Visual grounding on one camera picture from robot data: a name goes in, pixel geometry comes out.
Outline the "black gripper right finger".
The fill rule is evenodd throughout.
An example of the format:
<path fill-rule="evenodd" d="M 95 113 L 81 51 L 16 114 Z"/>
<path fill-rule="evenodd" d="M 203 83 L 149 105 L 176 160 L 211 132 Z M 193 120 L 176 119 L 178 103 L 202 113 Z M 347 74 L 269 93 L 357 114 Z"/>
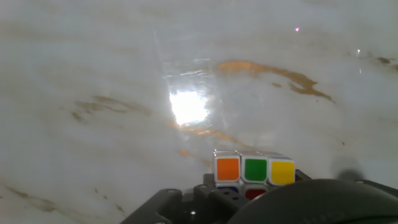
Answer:
<path fill-rule="evenodd" d="M 307 174 L 304 174 L 299 169 L 295 170 L 295 182 L 307 181 L 307 180 L 311 180 L 311 178 Z"/>

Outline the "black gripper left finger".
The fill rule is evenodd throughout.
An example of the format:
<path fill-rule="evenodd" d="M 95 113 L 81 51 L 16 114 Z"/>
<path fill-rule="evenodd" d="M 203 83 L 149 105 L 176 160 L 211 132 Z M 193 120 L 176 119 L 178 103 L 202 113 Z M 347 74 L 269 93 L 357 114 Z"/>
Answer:
<path fill-rule="evenodd" d="M 213 174 L 187 193 L 162 189 L 121 224 L 227 223 L 249 200 L 231 189 L 217 189 Z"/>

